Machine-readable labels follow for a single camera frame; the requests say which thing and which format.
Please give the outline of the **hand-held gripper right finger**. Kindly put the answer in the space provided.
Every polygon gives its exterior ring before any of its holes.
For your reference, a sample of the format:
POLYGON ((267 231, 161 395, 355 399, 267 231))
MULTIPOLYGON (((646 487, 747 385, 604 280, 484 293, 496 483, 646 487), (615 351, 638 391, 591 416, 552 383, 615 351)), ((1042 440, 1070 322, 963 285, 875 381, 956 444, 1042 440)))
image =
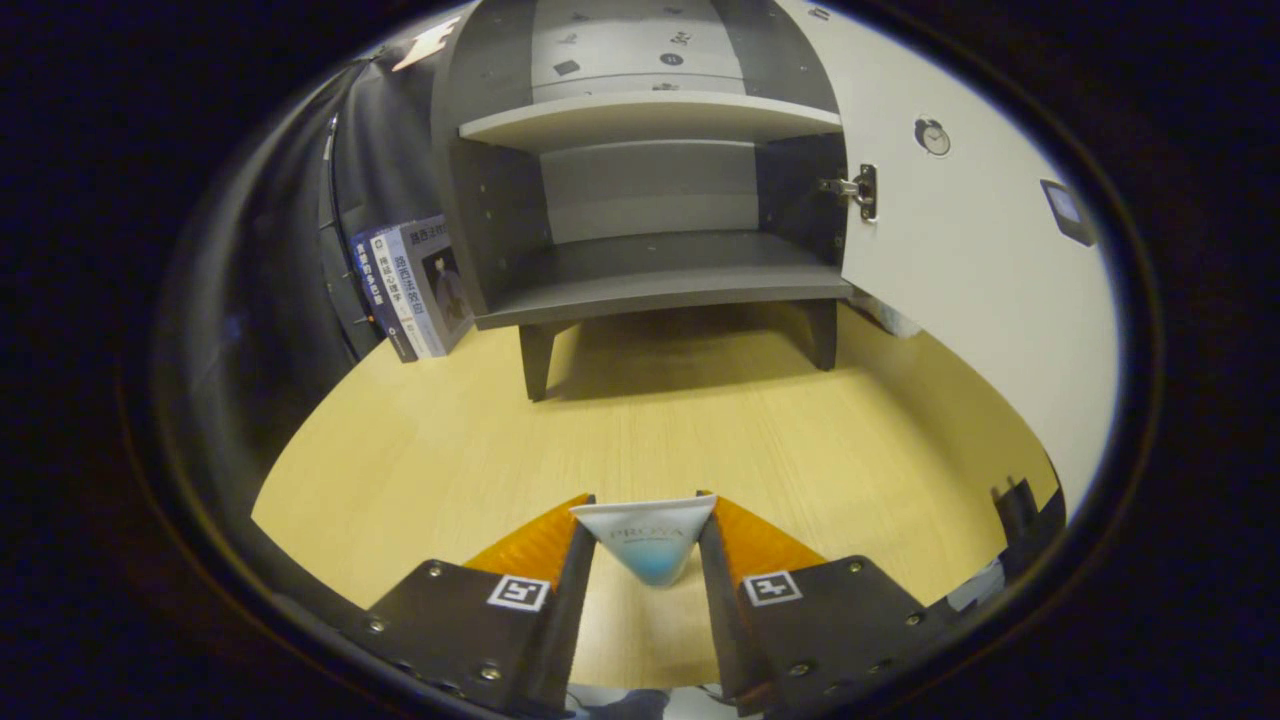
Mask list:
POLYGON ((823 716, 865 703, 946 626, 863 555, 820 556, 719 496, 699 550, 719 688, 741 716, 823 716))

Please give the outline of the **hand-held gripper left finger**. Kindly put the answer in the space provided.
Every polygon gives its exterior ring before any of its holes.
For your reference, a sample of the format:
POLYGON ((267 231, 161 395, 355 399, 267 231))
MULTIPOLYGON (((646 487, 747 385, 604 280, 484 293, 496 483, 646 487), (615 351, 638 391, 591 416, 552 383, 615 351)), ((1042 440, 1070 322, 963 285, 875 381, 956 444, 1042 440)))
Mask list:
POLYGON ((462 564, 421 562, 365 614, 365 647, 417 682, 507 716, 564 716, 596 547, 577 495, 462 564))

